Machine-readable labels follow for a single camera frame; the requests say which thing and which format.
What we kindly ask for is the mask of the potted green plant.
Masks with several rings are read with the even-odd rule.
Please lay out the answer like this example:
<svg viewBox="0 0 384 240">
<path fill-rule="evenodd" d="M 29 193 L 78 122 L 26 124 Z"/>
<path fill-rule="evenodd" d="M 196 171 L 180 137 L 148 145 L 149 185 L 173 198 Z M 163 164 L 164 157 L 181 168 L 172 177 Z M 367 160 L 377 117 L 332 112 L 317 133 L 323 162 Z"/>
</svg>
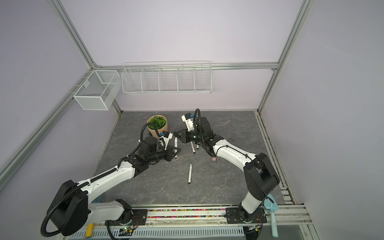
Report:
<svg viewBox="0 0 384 240">
<path fill-rule="evenodd" d="M 147 123 L 152 123 L 155 125 L 155 127 L 158 130 L 158 133 L 161 134 L 162 132 L 168 131 L 168 120 L 166 117 L 162 115 L 155 115 L 148 119 Z M 149 129 L 150 133 L 155 137 L 159 138 L 156 134 L 155 128 L 153 125 L 148 125 L 147 128 Z"/>
</svg>

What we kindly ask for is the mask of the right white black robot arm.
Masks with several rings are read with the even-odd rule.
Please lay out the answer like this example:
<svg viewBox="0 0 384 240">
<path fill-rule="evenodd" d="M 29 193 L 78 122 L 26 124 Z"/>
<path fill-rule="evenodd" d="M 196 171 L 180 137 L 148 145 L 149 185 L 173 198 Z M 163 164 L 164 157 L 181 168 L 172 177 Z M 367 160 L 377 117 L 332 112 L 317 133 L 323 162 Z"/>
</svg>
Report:
<svg viewBox="0 0 384 240">
<path fill-rule="evenodd" d="M 280 184 L 280 178 L 269 157 L 264 153 L 258 155 L 249 153 L 214 134 L 205 117 L 187 113 L 182 116 L 182 121 L 187 128 L 174 132 L 182 143 L 194 143 L 212 158 L 224 158 L 244 173 L 248 192 L 239 204 L 235 219 L 245 223 L 260 220 L 261 217 L 256 214 L 259 206 L 266 199 L 275 203 L 269 194 Z"/>
</svg>

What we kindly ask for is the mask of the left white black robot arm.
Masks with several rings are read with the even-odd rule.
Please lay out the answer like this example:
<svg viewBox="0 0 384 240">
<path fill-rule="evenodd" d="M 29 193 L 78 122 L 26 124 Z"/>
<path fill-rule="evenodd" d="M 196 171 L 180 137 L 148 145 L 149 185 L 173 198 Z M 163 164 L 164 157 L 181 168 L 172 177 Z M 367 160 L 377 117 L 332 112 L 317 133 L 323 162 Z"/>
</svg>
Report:
<svg viewBox="0 0 384 240">
<path fill-rule="evenodd" d="M 138 176 L 150 165 L 160 160 L 170 162 L 180 152 L 181 148 L 169 146 L 165 139 L 147 137 L 113 168 L 87 180 L 63 183 L 47 210 L 40 229 L 41 235 L 70 236 L 83 226 L 96 222 L 133 224 L 136 216 L 126 201 L 116 199 L 108 203 L 95 203 L 94 200 L 116 185 Z"/>
</svg>

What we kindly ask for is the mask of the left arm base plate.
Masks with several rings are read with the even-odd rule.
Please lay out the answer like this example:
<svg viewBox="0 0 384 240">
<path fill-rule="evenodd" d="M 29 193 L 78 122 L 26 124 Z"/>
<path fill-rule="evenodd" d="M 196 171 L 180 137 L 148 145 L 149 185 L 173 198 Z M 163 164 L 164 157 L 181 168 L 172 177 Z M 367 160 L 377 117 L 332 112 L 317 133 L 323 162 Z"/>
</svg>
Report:
<svg viewBox="0 0 384 240">
<path fill-rule="evenodd" d="M 124 211 L 117 219 L 110 221 L 111 226 L 144 226 L 148 215 L 147 209 Z"/>
</svg>

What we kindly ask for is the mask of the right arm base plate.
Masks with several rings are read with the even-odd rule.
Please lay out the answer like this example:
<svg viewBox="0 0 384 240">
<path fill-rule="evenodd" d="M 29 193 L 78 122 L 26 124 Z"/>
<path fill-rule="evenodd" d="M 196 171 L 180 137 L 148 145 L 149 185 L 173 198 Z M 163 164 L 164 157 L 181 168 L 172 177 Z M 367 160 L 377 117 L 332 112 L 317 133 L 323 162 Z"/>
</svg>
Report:
<svg viewBox="0 0 384 240">
<path fill-rule="evenodd" d="M 228 224 L 265 224 L 267 218 L 263 208 L 257 208 L 253 213 L 248 213 L 241 207 L 226 208 L 224 217 Z"/>
</svg>

